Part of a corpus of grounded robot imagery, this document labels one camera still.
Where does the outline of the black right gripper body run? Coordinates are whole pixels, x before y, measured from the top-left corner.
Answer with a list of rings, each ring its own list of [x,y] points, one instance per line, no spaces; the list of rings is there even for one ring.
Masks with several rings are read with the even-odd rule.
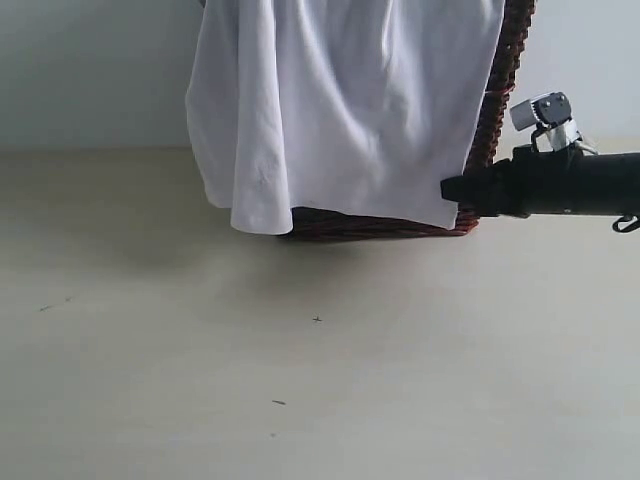
[[[511,215],[515,212],[509,190],[511,173],[512,162],[505,159],[447,178],[440,182],[442,198],[480,217]]]

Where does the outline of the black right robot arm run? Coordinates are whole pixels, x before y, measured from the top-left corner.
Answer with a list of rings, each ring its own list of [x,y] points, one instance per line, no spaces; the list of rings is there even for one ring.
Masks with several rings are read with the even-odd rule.
[[[530,215],[625,216],[639,213],[639,155],[586,155],[568,147],[512,157],[441,182],[445,200],[481,217]]]

